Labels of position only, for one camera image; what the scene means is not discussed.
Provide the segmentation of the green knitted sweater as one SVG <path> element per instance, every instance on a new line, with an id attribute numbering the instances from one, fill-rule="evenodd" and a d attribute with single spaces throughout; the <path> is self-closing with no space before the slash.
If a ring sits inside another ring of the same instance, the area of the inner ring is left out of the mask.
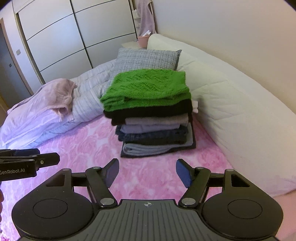
<path id="1" fill-rule="evenodd" d="M 119 73 L 100 98 L 108 112 L 127 108 L 172 106 L 191 99 L 186 74 L 170 69 L 139 69 Z"/>

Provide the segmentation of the pink floral bedspread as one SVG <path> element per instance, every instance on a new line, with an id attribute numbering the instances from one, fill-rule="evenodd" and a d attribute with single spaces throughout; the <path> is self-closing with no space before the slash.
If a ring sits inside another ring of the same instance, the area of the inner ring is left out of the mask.
<path id="1" fill-rule="evenodd" d="M 193 166 L 202 166 L 222 173 L 234 168 L 255 183 L 281 205 L 284 219 L 278 236 L 281 240 L 295 240 L 295 156 L 286 151 L 266 148 L 263 156 L 257 150 L 249 159 L 242 158 L 217 143 L 217 138 L 194 121 L 197 146 L 148 158 L 120 158 L 120 171 L 111 192 L 116 199 L 179 199 L 185 192 L 176 174 L 176 161 L 184 159 Z M 1 213 L 1 240 L 18 240 L 19 234 L 11 219 L 15 203 L 62 168 L 83 172 L 93 166 L 103 166 L 119 158 L 121 143 L 115 128 L 104 117 L 81 124 L 39 146 L 42 153 L 57 152 L 60 163 L 41 169 L 34 178 L 4 182 Z"/>

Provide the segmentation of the grey folded garment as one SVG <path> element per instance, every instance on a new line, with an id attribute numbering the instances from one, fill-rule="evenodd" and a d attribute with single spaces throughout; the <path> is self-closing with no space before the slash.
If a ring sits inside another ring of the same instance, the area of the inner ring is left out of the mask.
<path id="1" fill-rule="evenodd" d="M 193 123 L 190 123 L 188 124 L 188 132 L 186 134 L 186 141 L 184 144 L 141 145 L 134 143 L 123 143 L 120 156 L 123 158 L 143 158 L 195 148 L 196 140 Z"/>

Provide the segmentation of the dark blue folded jeans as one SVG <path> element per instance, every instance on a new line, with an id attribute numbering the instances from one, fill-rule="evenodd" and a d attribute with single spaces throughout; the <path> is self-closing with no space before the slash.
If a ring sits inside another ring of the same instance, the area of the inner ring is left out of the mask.
<path id="1" fill-rule="evenodd" d="M 117 126 L 115 134 L 118 140 L 125 143 L 141 145 L 171 145 L 184 144 L 187 141 L 188 128 L 180 126 L 173 130 L 163 130 L 150 133 L 123 133 L 121 126 Z"/>

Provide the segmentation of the beige folded garment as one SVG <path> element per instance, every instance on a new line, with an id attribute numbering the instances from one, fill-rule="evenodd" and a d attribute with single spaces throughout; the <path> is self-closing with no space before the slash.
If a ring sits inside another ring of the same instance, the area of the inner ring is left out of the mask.
<path id="1" fill-rule="evenodd" d="M 188 114 L 182 114 L 169 117 L 145 117 L 145 118 L 126 118 L 126 125 L 174 125 L 187 123 L 189 121 Z"/>

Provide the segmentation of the black folded garment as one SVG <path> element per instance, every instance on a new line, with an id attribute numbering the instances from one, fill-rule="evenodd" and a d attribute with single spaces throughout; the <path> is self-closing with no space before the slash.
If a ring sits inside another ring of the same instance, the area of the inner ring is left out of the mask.
<path id="1" fill-rule="evenodd" d="M 111 119 L 113 126 L 126 124 L 128 118 L 167 118 L 191 113 L 192 101 L 185 99 L 170 106 L 150 106 L 143 108 L 126 108 L 115 111 L 103 111 L 106 118 Z"/>

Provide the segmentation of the cream quilted headboard cushion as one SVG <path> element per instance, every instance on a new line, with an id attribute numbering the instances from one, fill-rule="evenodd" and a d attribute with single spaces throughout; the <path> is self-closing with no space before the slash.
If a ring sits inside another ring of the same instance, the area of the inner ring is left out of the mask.
<path id="1" fill-rule="evenodd" d="M 255 80 L 230 64 L 160 34 L 154 50 L 180 51 L 198 118 L 229 163 L 272 196 L 295 190 L 295 114 Z"/>

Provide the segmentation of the pink garment on duvet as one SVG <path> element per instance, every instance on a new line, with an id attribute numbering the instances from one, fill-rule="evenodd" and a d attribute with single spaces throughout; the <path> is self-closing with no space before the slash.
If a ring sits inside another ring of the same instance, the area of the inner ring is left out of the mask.
<path id="1" fill-rule="evenodd" d="M 69 109 L 72 101 L 72 92 L 76 84 L 65 78 L 54 79 L 42 85 L 31 97 L 15 104 L 7 111 L 11 114 L 15 110 L 32 110 L 34 114 L 43 113 L 48 109 Z"/>

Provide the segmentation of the lilac striped duvet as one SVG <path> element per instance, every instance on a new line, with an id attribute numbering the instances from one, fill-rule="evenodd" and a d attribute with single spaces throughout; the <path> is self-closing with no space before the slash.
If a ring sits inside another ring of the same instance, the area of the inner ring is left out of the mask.
<path id="1" fill-rule="evenodd" d="M 108 61 L 69 79 L 76 84 L 69 109 L 48 109 L 34 114 L 32 110 L 15 110 L 1 126 L 2 149 L 34 148 L 65 133 L 83 122 L 103 114 L 100 97 L 109 85 L 115 60 Z"/>

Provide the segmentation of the grey checked pillow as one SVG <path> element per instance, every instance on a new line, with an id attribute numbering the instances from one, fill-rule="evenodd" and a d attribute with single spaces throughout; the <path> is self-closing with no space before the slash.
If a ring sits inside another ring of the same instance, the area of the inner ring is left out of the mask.
<path id="1" fill-rule="evenodd" d="M 138 69 L 176 70 L 182 50 L 147 50 L 120 48 L 112 69 L 109 84 L 119 73 Z"/>

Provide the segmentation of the white sliding wardrobe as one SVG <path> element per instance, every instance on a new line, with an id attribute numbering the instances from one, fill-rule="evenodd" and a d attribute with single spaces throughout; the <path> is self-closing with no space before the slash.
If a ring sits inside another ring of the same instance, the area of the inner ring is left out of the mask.
<path id="1" fill-rule="evenodd" d="M 131 1 L 13 1 L 30 61 L 42 84 L 71 79 L 116 58 L 137 39 Z"/>

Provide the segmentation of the white bedside table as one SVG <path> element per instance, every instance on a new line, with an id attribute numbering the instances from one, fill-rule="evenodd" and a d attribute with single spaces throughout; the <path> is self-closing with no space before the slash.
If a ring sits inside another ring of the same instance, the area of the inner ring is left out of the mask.
<path id="1" fill-rule="evenodd" d="M 138 41 L 122 43 L 121 46 L 123 48 L 129 48 L 129 49 L 146 49 L 146 47 L 141 47 Z"/>

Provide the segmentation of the pink tissue box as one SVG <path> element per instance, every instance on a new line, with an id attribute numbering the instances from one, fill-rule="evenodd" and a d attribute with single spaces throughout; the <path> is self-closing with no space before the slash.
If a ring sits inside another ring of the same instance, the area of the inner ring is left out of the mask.
<path id="1" fill-rule="evenodd" d="M 146 48 L 147 47 L 150 35 L 151 35 L 151 31 L 147 30 L 142 36 L 138 37 L 138 45 L 139 45 L 140 48 Z"/>

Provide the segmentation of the hanging lilac garment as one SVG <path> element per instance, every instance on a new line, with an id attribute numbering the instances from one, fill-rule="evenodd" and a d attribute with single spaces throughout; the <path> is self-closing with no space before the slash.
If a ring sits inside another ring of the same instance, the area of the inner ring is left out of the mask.
<path id="1" fill-rule="evenodd" d="M 152 9 L 151 0 L 138 0 L 135 1 L 137 12 L 140 16 L 140 27 L 139 34 L 144 35 L 148 30 L 154 34 L 156 32 L 156 27 L 154 23 L 154 12 Z"/>

